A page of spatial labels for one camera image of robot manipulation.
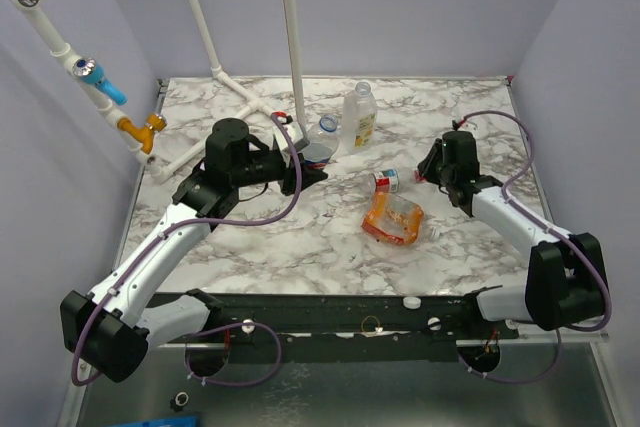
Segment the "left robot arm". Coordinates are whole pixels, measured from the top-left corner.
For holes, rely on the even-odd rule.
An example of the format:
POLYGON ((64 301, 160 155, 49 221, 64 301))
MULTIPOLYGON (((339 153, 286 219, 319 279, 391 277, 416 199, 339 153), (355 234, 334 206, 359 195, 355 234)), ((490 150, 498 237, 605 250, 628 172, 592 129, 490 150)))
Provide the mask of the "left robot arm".
POLYGON ((70 292, 61 302, 64 345, 73 355, 74 385, 81 362, 113 382, 128 378, 147 352, 180 337, 214 340, 222 319, 206 294, 193 291, 159 307, 152 297, 182 259, 239 204, 243 187, 276 182, 283 195, 298 201, 301 192, 327 179, 302 155, 307 133, 292 117, 275 112, 272 145, 251 134, 239 118, 217 121, 205 140, 201 162, 186 177, 163 216, 138 248, 87 294, 70 292))

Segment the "clear bottle blue label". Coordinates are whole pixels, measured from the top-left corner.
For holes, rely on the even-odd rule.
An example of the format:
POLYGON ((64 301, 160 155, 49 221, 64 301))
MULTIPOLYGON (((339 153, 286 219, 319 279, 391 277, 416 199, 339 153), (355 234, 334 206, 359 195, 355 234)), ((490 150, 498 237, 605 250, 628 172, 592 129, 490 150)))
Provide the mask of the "clear bottle blue label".
POLYGON ((339 121, 332 114, 324 114, 308 131, 309 144, 302 150, 305 163, 309 168, 323 170, 338 150, 339 121))

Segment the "clear bottle yellow label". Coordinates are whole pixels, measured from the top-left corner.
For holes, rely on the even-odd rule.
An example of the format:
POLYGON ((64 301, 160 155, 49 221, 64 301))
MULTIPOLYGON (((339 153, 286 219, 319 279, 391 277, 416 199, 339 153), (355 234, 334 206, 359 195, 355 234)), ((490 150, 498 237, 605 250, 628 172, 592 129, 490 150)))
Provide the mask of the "clear bottle yellow label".
POLYGON ((357 153, 373 142, 378 106, 371 85, 358 82, 343 100, 341 143, 349 153, 357 153))

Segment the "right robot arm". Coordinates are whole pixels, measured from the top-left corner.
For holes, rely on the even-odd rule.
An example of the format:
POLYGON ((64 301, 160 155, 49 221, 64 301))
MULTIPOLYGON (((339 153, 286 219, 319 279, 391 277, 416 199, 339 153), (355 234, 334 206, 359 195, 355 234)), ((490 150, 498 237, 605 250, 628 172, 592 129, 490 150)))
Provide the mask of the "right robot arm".
POLYGON ((477 304, 459 317, 467 336, 483 338, 502 320, 551 331, 610 317, 600 242, 590 233, 573 234, 546 221, 511 197, 499 180, 482 174, 472 133, 449 131, 437 138, 418 172, 445 192, 452 206, 491 227, 528 261, 522 287, 475 294, 477 304))

